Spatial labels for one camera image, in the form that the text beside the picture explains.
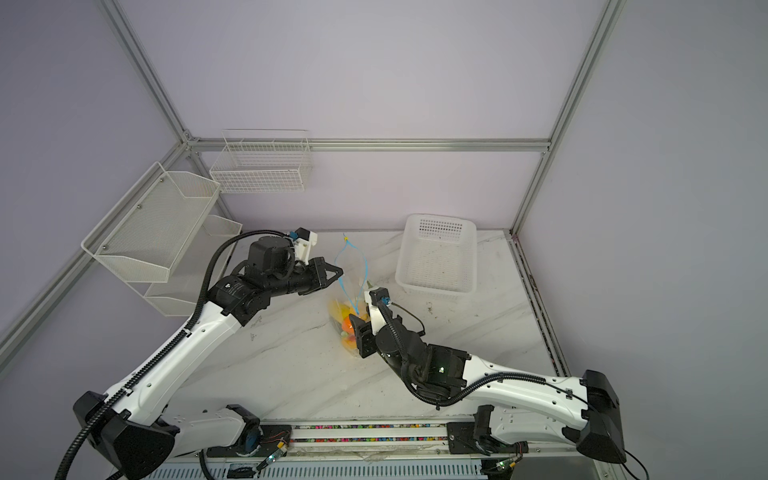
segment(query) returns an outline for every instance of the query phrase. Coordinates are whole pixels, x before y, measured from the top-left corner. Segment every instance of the black wire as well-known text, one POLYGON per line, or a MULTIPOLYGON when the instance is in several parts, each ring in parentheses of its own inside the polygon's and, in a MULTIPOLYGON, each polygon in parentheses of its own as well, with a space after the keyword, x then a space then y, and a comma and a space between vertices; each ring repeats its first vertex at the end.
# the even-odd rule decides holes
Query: black wire
POLYGON ((291 273, 293 273, 293 267, 296 265, 296 253, 293 251, 293 248, 288 249, 288 270, 285 272, 285 275, 278 276, 276 273, 273 275, 278 280, 285 280, 290 276, 291 273))
MULTIPOLYGON (((289 237, 287 234, 278 232, 276 230, 252 230, 250 232, 241 233, 240 235, 236 235, 235 237, 225 240, 224 243, 222 243, 221 246, 217 248, 216 252, 214 252, 214 255, 211 257, 210 262, 208 263, 208 268, 206 268, 205 274, 203 275, 203 284, 200 286, 200 294, 197 296, 197 303, 195 304, 194 312, 192 313, 192 316, 189 318, 187 323, 184 325, 185 329, 192 329, 195 323, 197 323, 199 320, 201 313, 203 312, 203 306, 207 302, 210 278, 214 274, 216 262, 219 260, 221 254, 232 243, 242 240, 243 238, 251 237, 253 235, 275 235, 278 237, 289 237)), ((107 411, 111 409, 114 404, 118 402, 118 400, 127 394, 128 389, 133 389, 139 383, 139 381, 141 381, 141 379, 147 375, 147 373, 149 373, 163 358, 165 358, 165 356, 172 349, 174 349, 176 345, 179 344, 179 342, 181 342, 181 340, 185 338, 187 338, 186 332, 179 330, 176 335, 171 338, 155 356, 149 359, 144 364, 144 366, 142 366, 139 371, 136 372, 136 375, 132 376, 131 379, 129 379, 124 384, 124 386, 122 386, 117 392, 112 394, 112 396, 107 399, 106 402, 104 402, 101 408, 96 411, 96 413, 88 420, 88 422, 86 422, 85 426, 74 437, 74 440, 72 440, 72 443, 69 445, 69 448, 67 448, 67 451, 64 453, 64 456, 61 458, 61 462, 58 465, 56 476, 54 477, 55 480, 65 480, 67 478, 67 475, 69 474, 69 468, 72 467, 74 457, 78 454, 80 447, 83 446, 83 443, 85 443, 85 440, 88 438, 91 432, 93 432, 96 424, 104 418, 104 415, 106 415, 107 411)))
POLYGON ((205 477, 206 480, 216 480, 214 476, 210 474, 208 465, 205 465, 205 449, 200 450, 200 453, 197 454, 197 459, 200 460, 200 470, 203 471, 203 477, 205 477))
POLYGON ((240 273, 240 271, 243 269, 244 266, 248 264, 248 259, 243 260, 242 262, 238 263, 230 272, 230 275, 237 275, 240 273))
MULTIPOLYGON (((650 480, 650 474, 648 474, 648 469, 645 468, 645 465, 643 465, 643 462, 641 462, 640 459, 638 459, 636 456, 634 456, 631 453, 629 453, 628 450, 624 450, 624 453, 626 453, 630 457, 634 458, 634 461, 636 461, 638 464, 640 464, 640 467, 643 468, 643 472, 645 472, 645 480, 650 480)), ((627 473, 630 475, 630 477, 634 478, 635 480, 640 480, 638 477, 634 476, 634 473, 629 471, 629 468, 627 468, 627 464, 626 463, 622 463, 621 466, 624 467, 624 470, 627 471, 627 473)))
POLYGON ((419 323, 422 324, 422 332, 419 334, 419 336, 423 336, 424 334, 427 333, 427 329, 424 327, 424 322, 420 318, 418 318, 413 313, 410 313, 404 306, 400 306, 400 305, 398 305, 395 302, 389 302, 389 304, 392 305, 392 306, 396 306, 397 308, 401 309, 405 313, 408 313, 410 316, 412 316, 413 318, 417 319, 419 321, 419 323))

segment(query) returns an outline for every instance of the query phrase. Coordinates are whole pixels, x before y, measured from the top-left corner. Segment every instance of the lavender wall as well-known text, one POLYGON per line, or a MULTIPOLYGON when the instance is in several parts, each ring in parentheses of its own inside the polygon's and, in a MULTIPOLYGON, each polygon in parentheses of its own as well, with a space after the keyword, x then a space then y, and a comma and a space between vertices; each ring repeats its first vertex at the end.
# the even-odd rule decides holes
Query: lavender wall
MULTIPOLYGON (((92 0, 5 2, 0 15, 0 332, 174 137, 92 0)), ((177 327, 94 266, 0 381, 3 478, 52 478, 103 391, 177 327)), ((103 478, 90 447, 72 479, 103 478)))
MULTIPOLYGON (((304 192, 224 194, 246 228, 398 230, 410 214, 509 228, 541 155, 535 152, 319 152, 304 192)), ((212 165, 217 154, 203 153, 212 165)))
POLYGON ((199 136, 546 138, 604 0, 123 5, 199 136))
POLYGON ((522 228, 654 480, 765 476, 767 52, 765 2, 628 2, 522 228))

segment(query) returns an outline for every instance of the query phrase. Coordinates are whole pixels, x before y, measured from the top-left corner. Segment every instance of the blue string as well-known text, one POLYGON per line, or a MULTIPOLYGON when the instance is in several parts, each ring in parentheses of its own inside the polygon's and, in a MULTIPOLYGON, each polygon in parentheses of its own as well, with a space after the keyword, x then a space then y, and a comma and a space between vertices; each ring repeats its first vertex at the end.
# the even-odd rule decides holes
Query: blue string
POLYGON ((341 291, 344 292, 344 296, 346 297, 347 300, 349 300, 349 303, 352 304, 352 308, 355 309, 355 314, 359 315, 360 311, 357 309, 357 299, 362 296, 362 289, 366 285, 366 280, 368 280, 368 259, 366 259, 366 255, 359 248, 357 248, 354 245, 352 245, 352 242, 349 241, 349 238, 347 237, 346 233, 344 233, 343 235, 344 235, 344 247, 342 247, 342 249, 339 250, 339 252, 336 254, 336 258, 333 259, 333 264, 334 265, 337 264, 336 261, 339 259, 339 255, 341 255, 341 253, 346 249, 347 245, 349 245, 350 247, 352 247, 355 250, 359 251, 360 255, 362 255, 362 261, 365 262, 365 264, 366 264, 366 275, 362 279, 362 285, 360 285, 360 291, 355 296, 355 301, 354 302, 352 301, 351 298, 349 298, 349 295, 347 295, 346 289, 344 288, 344 276, 342 275, 339 278, 339 285, 341 285, 341 291))

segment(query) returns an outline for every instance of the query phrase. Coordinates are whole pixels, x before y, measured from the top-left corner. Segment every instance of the orange object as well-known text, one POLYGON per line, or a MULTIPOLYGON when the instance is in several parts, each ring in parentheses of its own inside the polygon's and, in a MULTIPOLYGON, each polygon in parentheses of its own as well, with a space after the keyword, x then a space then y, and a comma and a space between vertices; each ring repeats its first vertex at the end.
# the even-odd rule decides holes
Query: orange object
POLYGON ((349 320, 349 315, 344 317, 344 321, 341 322, 341 329, 350 335, 355 333, 355 329, 352 328, 352 321, 349 320))

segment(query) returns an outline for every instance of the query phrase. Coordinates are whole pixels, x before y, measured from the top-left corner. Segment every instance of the wire mesh basket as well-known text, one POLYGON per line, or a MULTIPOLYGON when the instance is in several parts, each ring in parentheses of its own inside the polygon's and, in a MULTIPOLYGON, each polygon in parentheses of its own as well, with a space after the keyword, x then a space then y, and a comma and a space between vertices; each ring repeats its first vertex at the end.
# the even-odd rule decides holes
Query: wire mesh basket
POLYGON ((219 184, 185 171, 160 174, 112 232, 97 245, 83 240, 83 249, 120 280, 167 282, 219 196, 219 184))
POLYGON ((304 191, 312 152, 304 130, 222 130, 210 176, 228 194, 304 191))
MULTIPOLYGON (((225 240, 239 234, 242 228, 241 223, 208 215, 170 279, 166 283, 152 283, 142 295, 144 299, 165 316, 192 315, 210 258, 225 240)), ((229 245, 219 256, 210 278, 211 285, 221 278, 234 247, 234 243, 229 245)))

